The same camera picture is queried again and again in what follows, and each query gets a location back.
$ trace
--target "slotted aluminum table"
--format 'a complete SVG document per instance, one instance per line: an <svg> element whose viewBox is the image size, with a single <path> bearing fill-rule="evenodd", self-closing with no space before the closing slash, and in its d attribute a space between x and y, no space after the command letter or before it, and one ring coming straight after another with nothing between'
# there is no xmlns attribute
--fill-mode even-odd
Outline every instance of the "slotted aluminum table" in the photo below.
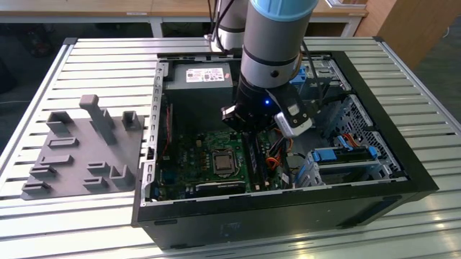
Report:
<svg viewBox="0 0 461 259"><path fill-rule="evenodd" d="M205 52L200 38L81 39L65 45L0 157L0 258L425 258L461 250L461 127L385 43L372 38L306 38L310 50L347 51L440 191L371 225L162 251L131 228L134 192L23 201L22 186L47 138L51 111L73 118L83 94L113 116L127 109L149 125L157 53Z"/></svg>

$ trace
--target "motherboard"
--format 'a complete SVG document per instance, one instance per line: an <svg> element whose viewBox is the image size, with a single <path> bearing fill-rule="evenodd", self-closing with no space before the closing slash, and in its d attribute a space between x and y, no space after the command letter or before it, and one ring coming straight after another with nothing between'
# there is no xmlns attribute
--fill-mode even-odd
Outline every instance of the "motherboard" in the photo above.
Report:
<svg viewBox="0 0 461 259"><path fill-rule="evenodd" d="M260 134L260 142L261 150L269 150L269 133ZM161 165L159 190L165 200L252 192L246 153L237 132L179 135ZM278 188L278 177L268 179L268 185Z"/></svg>

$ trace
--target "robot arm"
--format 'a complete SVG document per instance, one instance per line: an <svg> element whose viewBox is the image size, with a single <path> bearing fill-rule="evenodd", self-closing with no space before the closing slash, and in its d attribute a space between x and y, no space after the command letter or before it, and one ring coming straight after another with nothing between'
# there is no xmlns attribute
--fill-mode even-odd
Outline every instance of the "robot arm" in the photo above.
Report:
<svg viewBox="0 0 461 259"><path fill-rule="evenodd" d="M317 3L250 0L237 103L222 110L225 123L238 131L258 132L276 121L293 138L312 126L316 109L304 104L290 80L300 70L300 45Z"/></svg>

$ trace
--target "grey plastic holder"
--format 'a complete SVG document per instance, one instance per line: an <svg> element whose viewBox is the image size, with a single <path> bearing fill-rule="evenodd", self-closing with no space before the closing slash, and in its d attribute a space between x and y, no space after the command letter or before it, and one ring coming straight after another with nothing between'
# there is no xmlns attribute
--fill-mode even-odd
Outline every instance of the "grey plastic holder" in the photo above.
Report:
<svg viewBox="0 0 461 259"><path fill-rule="evenodd" d="M57 177L57 170L51 166L34 166L30 171L31 175L42 180L45 178Z"/></svg>
<svg viewBox="0 0 461 259"><path fill-rule="evenodd" d="M122 122L126 131L138 131L142 128L135 111L127 111L122 114Z"/></svg>
<svg viewBox="0 0 461 259"><path fill-rule="evenodd" d="M77 147L79 146L78 138L62 138L51 140L49 143L50 148L61 148L61 147Z"/></svg>
<svg viewBox="0 0 461 259"><path fill-rule="evenodd" d="M110 166L106 161L90 162L87 166L87 170L91 172L93 175L109 174Z"/></svg>
<svg viewBox="0 0 461 259"><path fill-rule="evenodd" d="M86 178L83 186L87 188L90 192L101 192L106 190L109 184L105 178L101 176L94 178Z"/></svg>
<svg viewBox="0 0 461 259"><path fill-rule="evenodd" d="M71 119L66 111L50 114L51 131L23 188L23 200L134 190L145 117L134 111L111 117L98 101L93 95L81 99L91 118Z"/></svg>
<svg viewBox="0 0 461 259"><path fill-rule="evenodd" d="M23 192L28 195L47 195L51 193L51 186L45 181L26 183Z"/></svg>
<svg viewBox="0 0 461 259"><path fill-rule="evenodd" d="M114 181L115 185L119 187L130 186L134 184L135 177L130 172L130 168L127 166L123 167L122 173L118 172L117 168L113 166L110 168L110 175L109 178Z"/></svg>
<svg viewBox="0 0 461 259"><path fill-rule="evenodd" d="M67 112L53 112L46 121L47 126L57 135L70 134L67 125L74 123Z"/></svg>

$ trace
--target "blue latch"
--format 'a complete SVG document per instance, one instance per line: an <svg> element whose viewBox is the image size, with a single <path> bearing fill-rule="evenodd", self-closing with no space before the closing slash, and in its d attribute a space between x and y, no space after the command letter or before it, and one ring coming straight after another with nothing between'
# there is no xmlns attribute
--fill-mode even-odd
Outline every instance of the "blue latch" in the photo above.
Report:
<svg viewBox="0 0 461 259"><path fill-rule="evenodd" d="M377 150L375 147L368 147L368 151L373 158L377 158Z"/></svg>
<svg viewBox="0 0 461 259"><path fill-rule="evenodd" d="M317 151L314 151L312 153L312 156L314 157L314 161L318 162L320 161L320 155L318 155Z"/></svg>
<svg viewBox="0 0 461 259"><path fill-rule="evenodd" d="M343 136L338 136L338 140L340 140L341 144L344 145L344 147L348 148L349 151L355 150L355 148L347 143L347 140Z"/></svg>
<svg viewBox="0 0 461 259"><path fill-rule="evenodd" d="M290 83L294 86L301 86L304 85L304 82L306 81L306 66L301 65L298 75L296 78L292 79Z"/></svg>
<svg viewBox="0 0 461 259"><path fill-rule="evenodd" d="M333 161L338 159L333 149L318 149L316 151L322 161Z"/></svg>

